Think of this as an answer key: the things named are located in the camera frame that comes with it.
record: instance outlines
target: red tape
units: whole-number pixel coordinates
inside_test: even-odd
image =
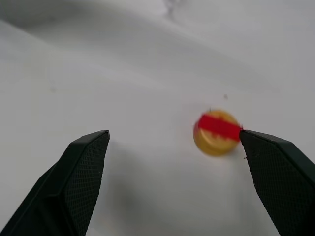
[[[218,134],[224,138],[230,138],[235,141],[240,141],[240,132],[242,130],[242,128],[236,124],[208,115],[203,115],[200,118],[198,128],[205,129],[214,134]]]

